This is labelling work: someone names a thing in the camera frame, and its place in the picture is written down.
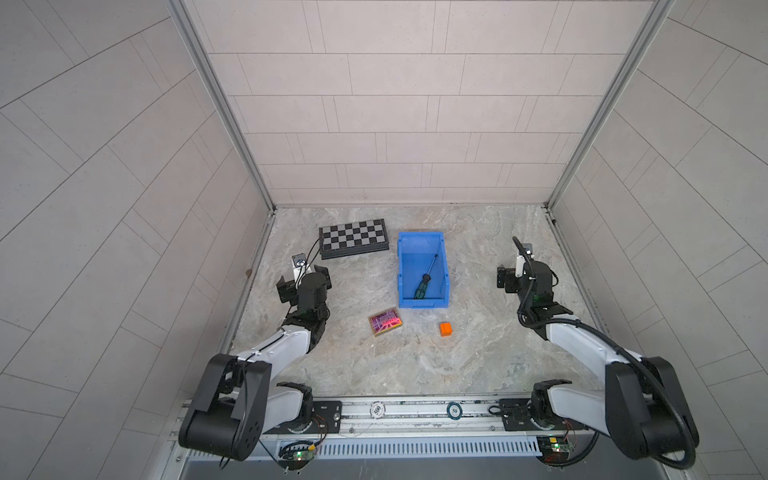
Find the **green handled screwdriver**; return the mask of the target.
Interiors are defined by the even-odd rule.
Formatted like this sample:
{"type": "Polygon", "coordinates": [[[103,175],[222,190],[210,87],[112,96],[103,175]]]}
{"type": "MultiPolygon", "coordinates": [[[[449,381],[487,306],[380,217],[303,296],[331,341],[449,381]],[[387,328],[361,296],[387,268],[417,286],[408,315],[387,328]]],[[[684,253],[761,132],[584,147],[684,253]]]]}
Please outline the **green handled screwdriver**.
{"type": "Polygon", "coordinates": [[[433,269],[433,267],[434,267],[434,265],[436,263],[437,258],[438,258],[438,254],[435,254],[432,257],[432,261],[430,263],[430,266],[429,266],[427,272],[422,275],[421,281],[420,281],[420,283],[419,283],[419,285],[418,285],[418,287],[417,287],[417,289],[415,291],[415,294],[414,294],[414,299],[415,300],[422,300],[422,299],[425,298],[426,292],[427,292],[427,289],[428,289],[428,285],[429,285],[429,283],[431,281],[431,271],[432,271],[432,269],[433,269]]]}

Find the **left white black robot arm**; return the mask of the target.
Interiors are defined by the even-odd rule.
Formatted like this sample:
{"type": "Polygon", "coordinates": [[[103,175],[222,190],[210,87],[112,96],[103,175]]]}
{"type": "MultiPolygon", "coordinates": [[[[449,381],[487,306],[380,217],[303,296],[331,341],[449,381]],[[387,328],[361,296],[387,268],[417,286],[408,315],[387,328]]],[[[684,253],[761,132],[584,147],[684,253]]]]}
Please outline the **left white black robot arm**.
{"type": "Polygon", "coordinates": [[[261,344],[237,355],[219,353],[206,365],[178,434],[183,448],[224,459],[247,459],[262,433],[278,426],[299,429],[313,422],[309,386],[274,379],[319,343],[330,317],[327,268],[277,283],[280,300],[295,309],[261,344]]]}

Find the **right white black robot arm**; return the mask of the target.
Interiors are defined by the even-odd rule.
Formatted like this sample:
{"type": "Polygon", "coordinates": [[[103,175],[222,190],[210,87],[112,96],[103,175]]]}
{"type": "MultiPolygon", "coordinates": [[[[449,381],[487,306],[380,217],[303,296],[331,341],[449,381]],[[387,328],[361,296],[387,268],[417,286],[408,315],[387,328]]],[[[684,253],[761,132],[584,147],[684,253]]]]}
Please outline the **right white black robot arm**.
{"type": "Polygon", "coordinates": [[[519,299],[521,326],[564,350],[602,382],[600,391],[564,379],[540,381],[528,402],[531,422],[542,430],[575,421],[610,438],[626,457],[651,458],[687,470],[696,462],[699,433],[670,362],[632,352],[582,322],[555,301],[557,275],[545,263],[519,257],[500,266],[498,288],[519,299]]]}

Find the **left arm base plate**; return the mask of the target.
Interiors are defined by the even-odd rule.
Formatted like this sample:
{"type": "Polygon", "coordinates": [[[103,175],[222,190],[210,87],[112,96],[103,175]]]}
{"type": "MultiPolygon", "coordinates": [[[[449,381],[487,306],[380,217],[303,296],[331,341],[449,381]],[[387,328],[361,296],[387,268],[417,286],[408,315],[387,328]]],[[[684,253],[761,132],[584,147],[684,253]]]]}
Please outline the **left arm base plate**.
{"type": "Polygon", "coordinates": [[[313,403],[308,422],[302,425],[281,424],[267,431],[268,435],[320,435],[337,434],[340,431],[342,402],[321,400],[313,403]]]}

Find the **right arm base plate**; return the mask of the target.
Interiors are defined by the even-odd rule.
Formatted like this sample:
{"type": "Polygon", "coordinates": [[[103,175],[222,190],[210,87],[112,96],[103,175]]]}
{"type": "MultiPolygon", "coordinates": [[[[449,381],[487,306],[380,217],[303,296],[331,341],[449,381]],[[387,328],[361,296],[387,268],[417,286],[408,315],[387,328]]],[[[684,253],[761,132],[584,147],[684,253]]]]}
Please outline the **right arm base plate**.
{"type": "Polygon", "coordinates": [[[501,399],[488,408],[488,413],[501,419],[506,432],[590,430],[589,427],[571,419],[550,417],[537,420],[533,416],[530,399],[501,399]]]}

